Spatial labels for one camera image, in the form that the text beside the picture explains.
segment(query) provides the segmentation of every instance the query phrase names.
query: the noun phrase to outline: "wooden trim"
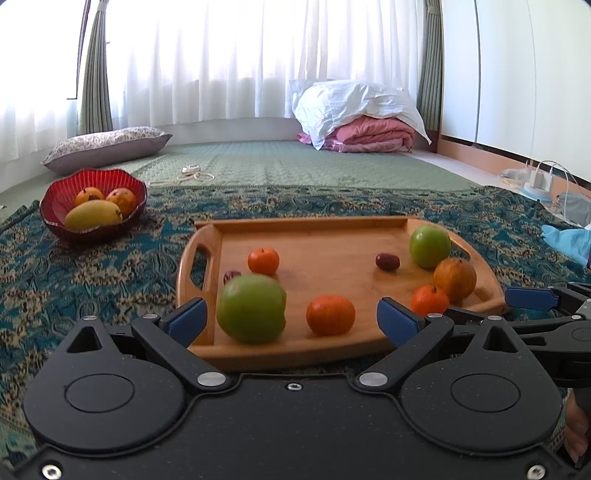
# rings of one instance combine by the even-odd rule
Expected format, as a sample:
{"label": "wooden trim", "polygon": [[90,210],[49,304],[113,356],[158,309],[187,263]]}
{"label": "wooden trim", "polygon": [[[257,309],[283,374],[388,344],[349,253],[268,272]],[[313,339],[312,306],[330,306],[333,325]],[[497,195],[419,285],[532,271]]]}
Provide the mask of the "wooden trim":
{"label": "wooden trim", "polygon": [[[493,175],[498,175],[508,168],[524,168],[524,164],[518,160],[504,157],[493,152],[481,150],[479,148],[462,145],[456,142],[444,140],[442,137],[437,142],[437,153],[446,157],[454,158],[472,167],[478,168]],[[579,192],[579,188],[572,181],[568,182],[569,192]],[[566,192],[567,181],[561,177],[554,176],[551,194],[557,196]],[[591,195],[591,190],[581,187],[586,195]]]}

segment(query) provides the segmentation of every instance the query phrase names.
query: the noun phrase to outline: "tray handle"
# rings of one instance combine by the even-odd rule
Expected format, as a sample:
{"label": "tray handle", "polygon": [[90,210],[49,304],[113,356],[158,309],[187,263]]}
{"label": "tray handle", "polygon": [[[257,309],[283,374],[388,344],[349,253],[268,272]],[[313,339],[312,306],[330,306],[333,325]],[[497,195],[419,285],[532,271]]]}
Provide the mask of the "tray handle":
{"label": "tray handle", "polygon": [[[197,250],[205,253],[207,264],[203,288],[191,280],[191,270]],[[191,237],[183,251],[177,275],[177,308],[195,297],[201,297],[207,305],[207,325],[194,345],[212,345],[216,323],[217,279],[222,254],[222,235],[213,225],[201,227]]]}

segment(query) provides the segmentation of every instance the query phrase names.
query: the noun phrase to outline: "floral pillowcase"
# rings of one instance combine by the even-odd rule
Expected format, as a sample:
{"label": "floral pillowcase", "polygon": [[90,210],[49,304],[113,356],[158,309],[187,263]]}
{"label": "floral pillowcase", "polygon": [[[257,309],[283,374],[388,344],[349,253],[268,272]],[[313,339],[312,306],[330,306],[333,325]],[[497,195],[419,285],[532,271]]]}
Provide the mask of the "floral pillowcase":
{"label": "floral pillowcase", "polygon": [[171,137],[153,127],[80,135],[58,143],[41,165],[60,175],[70,175],[82,168],[101,168],[154,155]]}

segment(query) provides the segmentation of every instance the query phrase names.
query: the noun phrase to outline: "orange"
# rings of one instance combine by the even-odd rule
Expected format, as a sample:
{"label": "orange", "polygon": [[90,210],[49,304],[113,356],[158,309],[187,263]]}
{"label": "orange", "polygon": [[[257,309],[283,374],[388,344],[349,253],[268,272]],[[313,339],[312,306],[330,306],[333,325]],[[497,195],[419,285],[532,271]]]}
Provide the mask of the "orange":
{"label": "orange", "polygon": [[103,192],[101,192],[96,187],[86,187],[78,192],[76,198],[74,199],[74,207],[81,205],[84,202],[88,202],[88,200],[104,200],[105,196]]}
{"label": "orange", "polygon": [[429,313],[444,313],[448,308],[447,295],[433,285],[419,288],[410,303],[410,309],[421,317],[425,317]]}
{"label": "orange", "polygon": [[322,295],[308,305],[306,320],[316,335],[343,335],[353,327],[355,307],[338,295]]}
{"label": "orange", "polygon": [[462,258],[446,258],[433,272],[433,283],[452,303],[465,299],[476,288],[476,270]]}
{"label": "orange", "polygon": [[119,207],[123,218],[127,218],[138,206],[138,201],[135,198],[134,193],[129,189],[115,189],[107,195],[106,200],[113,202]]}
{"label": "orange", "polygon": [[248,255],[248,268],[253,273],[271,276],[279,268],[279,254],[272,248],[257,248]]}

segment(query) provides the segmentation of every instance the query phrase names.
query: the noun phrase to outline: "red date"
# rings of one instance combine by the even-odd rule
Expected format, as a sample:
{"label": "red date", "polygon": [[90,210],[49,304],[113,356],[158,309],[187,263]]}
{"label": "red date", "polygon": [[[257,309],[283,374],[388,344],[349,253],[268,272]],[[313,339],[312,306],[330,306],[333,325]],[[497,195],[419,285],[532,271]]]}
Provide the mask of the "red date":
{"label": "red date", "polygon": [[400,267],[400,259],[397,255],[381,253],[375,257],[375,264],[380,270],[393,272]]}

